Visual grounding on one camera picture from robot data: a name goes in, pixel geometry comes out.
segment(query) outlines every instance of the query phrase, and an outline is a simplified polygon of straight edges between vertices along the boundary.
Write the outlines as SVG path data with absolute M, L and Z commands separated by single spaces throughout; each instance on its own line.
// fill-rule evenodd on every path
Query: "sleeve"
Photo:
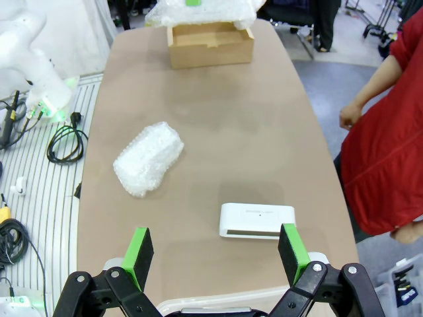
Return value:
M 391 44 L 391 55 L 406 69 L 420 39 L 423 38 L 423 8 L 421 8 L 403 27 L 403 32 Z

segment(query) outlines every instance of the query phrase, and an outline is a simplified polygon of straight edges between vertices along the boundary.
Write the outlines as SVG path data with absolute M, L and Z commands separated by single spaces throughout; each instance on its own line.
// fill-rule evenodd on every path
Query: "green pad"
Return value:
M 197 5 L 201 5 L 201 0 L 186 0 L 186 5 L 190 7 L 195 7 Z
M 294 224 L 286 223 L 282 225 L 278 250 L 289 285 L 292 286 L 298 281 L 307 264 L 311 261 Z
M 147 281 L 153 254 L 150 230 L 148 228 L 137 228 L 126 251 L 122 268 L 132 276 L 135 285 L 141 292 L 144 290 Z

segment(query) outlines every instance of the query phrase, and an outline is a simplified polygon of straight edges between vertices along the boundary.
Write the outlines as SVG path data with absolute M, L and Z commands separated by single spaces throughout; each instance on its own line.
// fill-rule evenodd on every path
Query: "open cardboard box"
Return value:
M 167 29 L 173 69 L 250 63 L 254 37 L 233 23 L 179 25 Z

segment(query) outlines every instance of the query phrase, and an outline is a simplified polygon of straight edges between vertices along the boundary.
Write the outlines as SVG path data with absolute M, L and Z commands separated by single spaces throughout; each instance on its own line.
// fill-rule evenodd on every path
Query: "black pants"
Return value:
M 315 34 L 320 35 L 320 46 L 330 50 L 333 41 L 333 23 L 340 0 L 315 0 Z
M 338 179 L 341 184 L 342 192 L 344 192 L 344 182 L 342 181 L 342 176 L 341 176 L 341 153 L 339 153 L 338 156 L 333 160 L 333 164 L 335 165 L 336 173 L 338 174 Z M 350 215 L 350 221 L 352 225 L 352 230 L 354 231 L 354 238 L 356 239 L 356 243 L 359 243 L 367 238 L 370 238 L 371 235 L 365 233 L 358 225 L 357 220 L 354 217 L 354 214 L 352 213 L 350 204 L 348 203 L 348 200 L 346 199 L 345 192 L 344 192 L 344 198 L 345 198 L 346 206 L 348 208 L 348 214 Z

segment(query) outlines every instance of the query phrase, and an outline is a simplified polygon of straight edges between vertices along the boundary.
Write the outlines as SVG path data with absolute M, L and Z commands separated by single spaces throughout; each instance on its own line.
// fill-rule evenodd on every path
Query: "white wall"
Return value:
M 47 14 L 43 31 L 32 47 L 52 59 L 62 78 L 103 71 L 116 28 L 107 0 L 26 0 L 29 8 Z M 15 89 L 27 90 L 23 76 L 0 69 L 0 98 Z

